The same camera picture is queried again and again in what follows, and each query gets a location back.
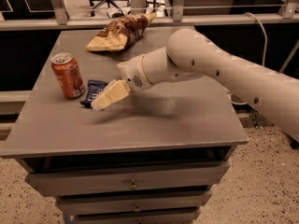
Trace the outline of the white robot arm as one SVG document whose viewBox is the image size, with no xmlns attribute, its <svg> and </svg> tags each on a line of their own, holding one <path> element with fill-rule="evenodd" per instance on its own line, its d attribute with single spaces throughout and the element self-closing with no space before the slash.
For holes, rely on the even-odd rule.
<svg viewBox="0 0 299 224">
<path fill-rule="evenodd" d="M 299 80 L 236 57 L 193 29 L 171 34 L 166 46 L 119 63 L 121 80 L 111 81 L 92 100 L 102 110 L 162 82 L 208 76 L 299 141 Z"/>
</svg>

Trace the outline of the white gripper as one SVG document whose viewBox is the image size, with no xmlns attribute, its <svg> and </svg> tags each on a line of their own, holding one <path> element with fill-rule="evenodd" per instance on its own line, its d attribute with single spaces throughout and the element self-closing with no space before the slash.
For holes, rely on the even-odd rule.
<svg viewBox="0 0 299 224">
<path fill-rule="evenodd" d="M 113 79 L 110 81 L 104 90 L 92 100 L 91 107 L 93 110 L 103 110 L 117 103 L 126 98 L 130 90 L 144 91 L 152 87 L 144 72 L 143 55 L 118 63 L 117 67 L 120 69 L 123 80 Z"/>
</svg>

